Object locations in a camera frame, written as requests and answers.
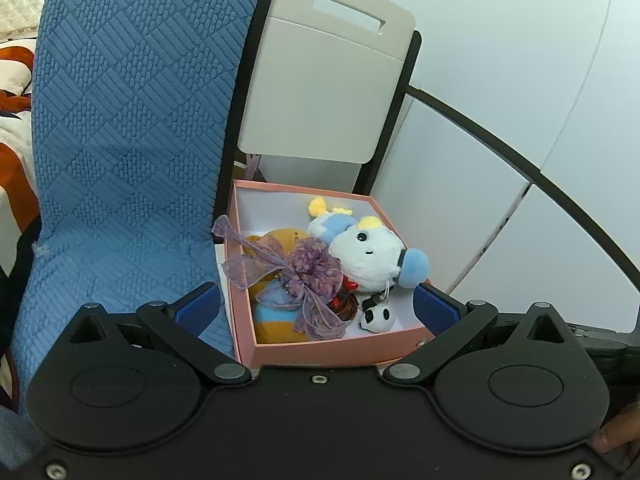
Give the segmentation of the black white panda plush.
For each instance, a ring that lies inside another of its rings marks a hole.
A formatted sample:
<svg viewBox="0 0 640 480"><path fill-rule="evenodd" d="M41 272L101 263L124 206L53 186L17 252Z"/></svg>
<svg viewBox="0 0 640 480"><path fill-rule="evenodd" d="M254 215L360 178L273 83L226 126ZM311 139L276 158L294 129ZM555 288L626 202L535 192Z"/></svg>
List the black white panda plush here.
<svg viewBox="0 0 640 480"><path fill-rule="evenodd" d="M388 297L382 292L375 294L361 304L362 315L359 320L359 327L372 334L382 334L389 332L395 322L396 315L390 307Z"/></svg>

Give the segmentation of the brown bear plush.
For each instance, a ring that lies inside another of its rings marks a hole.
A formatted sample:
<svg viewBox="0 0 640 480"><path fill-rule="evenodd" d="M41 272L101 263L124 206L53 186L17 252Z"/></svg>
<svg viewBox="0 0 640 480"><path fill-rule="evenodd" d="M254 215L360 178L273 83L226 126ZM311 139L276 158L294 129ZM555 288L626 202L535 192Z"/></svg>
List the brown bear plush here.
<svg viewBox="0 0 640 480"><path fill-rule="evenodd" d="M254 244L265 245L267 238L273 238L288 254L299 240L307 237L308 234L302 230L283 228L272 230L262 236L250 235L247 239ZM291 298L279 280L278 271L264 276L248 290L248 294L258 344L297 344L309 340L305 333L294 330L298 310L281 308L281 304L288 304Z"/></svg>

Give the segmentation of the white blue duck plush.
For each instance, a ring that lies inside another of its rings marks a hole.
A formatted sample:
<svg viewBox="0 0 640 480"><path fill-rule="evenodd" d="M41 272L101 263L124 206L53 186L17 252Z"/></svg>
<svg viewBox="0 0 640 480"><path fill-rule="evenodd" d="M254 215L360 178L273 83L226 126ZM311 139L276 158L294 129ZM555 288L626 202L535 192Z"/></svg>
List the white blue duck plush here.
<svg viewBox="0 0 640 480"><path fill-rule="evenodd" d="M308 234L322 240L329 254L340 260L345 286L352 292L375 294L394 286L413 289L427 280L427 255L407 247L377 216L357 219L350 210L328 209L321 196L310 202L308 211Z"/></svg>

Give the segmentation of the red black rooster figurine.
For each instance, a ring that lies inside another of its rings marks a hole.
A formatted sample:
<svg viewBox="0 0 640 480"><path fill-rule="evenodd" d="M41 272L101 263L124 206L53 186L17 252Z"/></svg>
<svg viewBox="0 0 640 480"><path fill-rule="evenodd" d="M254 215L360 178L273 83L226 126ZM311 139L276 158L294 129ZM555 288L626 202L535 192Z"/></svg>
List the red black rooster figurine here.
<svg viewBox="0 0 640 480"><path fill-rule="evenodd" d="M357 288L358 284L344 275L340 290L328 303L331 311L343 322L351 321L357 313L359 304L358 298L355 295Z"/></svg>

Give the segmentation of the purple floral bow scrunchie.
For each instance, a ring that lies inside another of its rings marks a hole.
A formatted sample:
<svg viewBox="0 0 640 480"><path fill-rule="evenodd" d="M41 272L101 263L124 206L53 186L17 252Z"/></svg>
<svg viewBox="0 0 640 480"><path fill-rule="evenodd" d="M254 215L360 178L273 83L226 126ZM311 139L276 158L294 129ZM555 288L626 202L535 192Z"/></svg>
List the purple floral bow scrunchie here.
<svg viewBox="0 0 640 480"><path fill-rule="evenodd" d="M273 274L285 293L280 304L266 297L265 289L256 300L268 308L295 311L294 330L314 340L338 339L345 335L347 323L330 308L343 285L340 260L329 253L323 240L298 240L287 252L274 237L250 240L239 233L226 216L219 217L213 234L241 246L239 255L229 257L222 270L228 282L239 290L249 290Z"/></svg>

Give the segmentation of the pink cardboard box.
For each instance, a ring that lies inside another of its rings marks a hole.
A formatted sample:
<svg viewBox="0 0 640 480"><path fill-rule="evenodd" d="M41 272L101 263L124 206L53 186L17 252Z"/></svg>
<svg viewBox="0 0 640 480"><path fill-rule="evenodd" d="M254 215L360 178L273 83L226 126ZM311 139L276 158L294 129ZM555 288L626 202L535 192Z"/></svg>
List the pink cardboard box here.
<svg viewBox="0 0 640 480"><path fill-rule="evenodd" d="M392 224L370 196L247 180L233 182L228 217L232 226L244 235L262 235L277 228L303 229L310 222L308 205L317 196L323 197L331 208L350 209L357 218L373 214L386 226ZM235 356L253 370L263 365L336 367L387 364L403 358L433 338L414 314L413 292L396 287L390 292L390 303L396 309L398 319L387 333L370 334L360 330L357 322L352 322L341 339L260 344L255 337L250 296L229 284L224 275L220 280L221 289L226 294Z"/></svg>

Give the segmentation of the striped fleece blanket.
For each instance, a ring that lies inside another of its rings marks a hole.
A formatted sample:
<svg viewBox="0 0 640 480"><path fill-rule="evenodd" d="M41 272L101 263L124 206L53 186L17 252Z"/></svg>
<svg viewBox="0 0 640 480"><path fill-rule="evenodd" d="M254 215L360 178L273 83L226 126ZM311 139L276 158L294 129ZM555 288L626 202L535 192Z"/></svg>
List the striped fleece blanket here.
<svg viewBox="0 0 640 480"><path fill-rule="evenodd" d="M32 156L32 70L36 42L1 44L1 405L16 411L20 378L10 350L40 229Z"/></svg>

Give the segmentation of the blue textured chair cushion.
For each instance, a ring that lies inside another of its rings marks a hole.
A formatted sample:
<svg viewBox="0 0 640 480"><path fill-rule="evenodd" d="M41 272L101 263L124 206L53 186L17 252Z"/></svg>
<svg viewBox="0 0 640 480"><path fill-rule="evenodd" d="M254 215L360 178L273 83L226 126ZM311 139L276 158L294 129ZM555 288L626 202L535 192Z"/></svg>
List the blue textured chair cushion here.
<svg viewBox="0 0 640 480"><path fill-rule="evenodd" d="M46 0L32 151L41 231L11 351L27 387L82 304L218 278L210 229L257 0Z"/></svg>

